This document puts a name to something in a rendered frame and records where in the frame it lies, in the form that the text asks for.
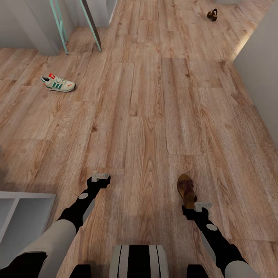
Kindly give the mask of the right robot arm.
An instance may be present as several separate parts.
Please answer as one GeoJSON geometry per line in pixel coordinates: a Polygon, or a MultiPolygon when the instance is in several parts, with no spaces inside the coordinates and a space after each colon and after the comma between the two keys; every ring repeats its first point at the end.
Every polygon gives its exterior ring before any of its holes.
{"type": "Polygon", "coordinates": [[[221,269],[224,278],[261,278],[254,269],[242,258],[240,251],[231,245],[208,219],[210,202],[195,202],[194,209],[182,206],[183,215],[187,220],[195,221],[200,229],[200,238],[216,266],[221,269]]]}

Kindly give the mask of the gym shoe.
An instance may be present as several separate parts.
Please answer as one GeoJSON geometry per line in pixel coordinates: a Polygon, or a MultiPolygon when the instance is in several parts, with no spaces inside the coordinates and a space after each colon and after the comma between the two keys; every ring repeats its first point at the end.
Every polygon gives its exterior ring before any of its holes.
{"type": "Polygon", "coordinates": [[[53,74],[49,74],[49,77],[42,75],[41,79],[47,89],[51,91],[71,92],[76,86],[74,82],[64,80],[53,74]]]}

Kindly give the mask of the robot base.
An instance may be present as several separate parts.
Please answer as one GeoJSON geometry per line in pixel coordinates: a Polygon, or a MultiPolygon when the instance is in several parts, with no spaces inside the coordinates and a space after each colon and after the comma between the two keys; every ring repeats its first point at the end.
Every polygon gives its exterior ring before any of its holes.
{"type": "MultiPolygon", "coordinates": [[[[208,278],[207,273],[200,264],[188,265],[187,278],[208,278]]],[[[78,264],[71,273],[70,278],[91,278],[91,267],[89,264],[78,264]]]]}

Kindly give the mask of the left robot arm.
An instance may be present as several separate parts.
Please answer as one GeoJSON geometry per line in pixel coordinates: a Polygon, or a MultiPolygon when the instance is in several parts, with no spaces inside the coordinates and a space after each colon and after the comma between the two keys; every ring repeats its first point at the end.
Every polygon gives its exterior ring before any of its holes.
{"type": "Polygon", "coordinates": [[[110,175],[92,174],[88,189],[78,196],[70,208],[30,245],[25,247],[6,268],[0,278],[56,278],[64,258],[89,214],[95,207],[95,197],[110,184],[110,175]]]}

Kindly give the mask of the sandal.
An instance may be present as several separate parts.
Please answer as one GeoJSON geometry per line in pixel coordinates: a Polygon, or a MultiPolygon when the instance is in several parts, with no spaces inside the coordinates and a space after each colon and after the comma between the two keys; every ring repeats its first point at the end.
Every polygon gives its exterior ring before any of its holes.
{"type": "Polygon", "coordinates": [[[197,196],[193,190],[192,179],[187,174],[182,174],[177,182],[177,189],[183,199],[186,209],[194,209],[194,203],[197,202],[197,196]]]}
{"type": "Polygon", "coordinates": [[[217,20],[217,9],[215,8],[214,10],[208,12],[207,17],[212,18],[212,21],[216,22],[216,20],[217,20]]]}

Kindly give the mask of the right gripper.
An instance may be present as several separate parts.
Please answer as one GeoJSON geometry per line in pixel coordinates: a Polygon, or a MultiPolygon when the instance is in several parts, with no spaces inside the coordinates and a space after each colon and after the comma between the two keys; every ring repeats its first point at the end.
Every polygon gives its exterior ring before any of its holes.
{"type": "Polygon", "coordinates": [[[197,223],[197,220],[201,217],[205,217],[208,219],[208,210],[203,208],[202,213],[196,212],[194,209],[186,209],[182,206],[183,215],[186,215],[187,220],[193,220],[197,223]]]}

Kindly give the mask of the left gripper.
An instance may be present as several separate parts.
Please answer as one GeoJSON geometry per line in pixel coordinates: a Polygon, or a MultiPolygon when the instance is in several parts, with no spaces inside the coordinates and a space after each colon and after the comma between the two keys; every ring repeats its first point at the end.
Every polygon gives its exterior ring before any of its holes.
{"type": "Polygon", "coordinates": [[[107,179],[99,179],[97,182],[92,182],[92,180],[87,181],[88,187],[95,187],[98,192],[101,188],[107,188],[107,185],[110,184],[110,176],[107,179]]]}

